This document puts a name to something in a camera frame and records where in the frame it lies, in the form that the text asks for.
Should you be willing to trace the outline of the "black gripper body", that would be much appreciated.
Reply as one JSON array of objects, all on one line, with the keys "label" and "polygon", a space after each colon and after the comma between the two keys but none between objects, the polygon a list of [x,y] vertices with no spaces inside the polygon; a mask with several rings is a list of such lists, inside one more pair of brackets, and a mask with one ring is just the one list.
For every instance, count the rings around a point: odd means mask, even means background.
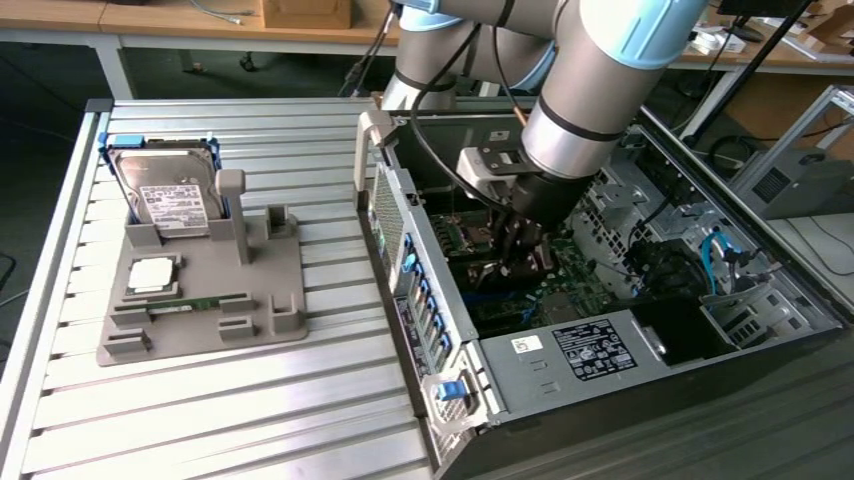
[{"label": "black gripper body", "polygon": [[520,175],[510,190],[513,217],[553,232],[575,209],[593,176],[564,179],[547,173]]}]

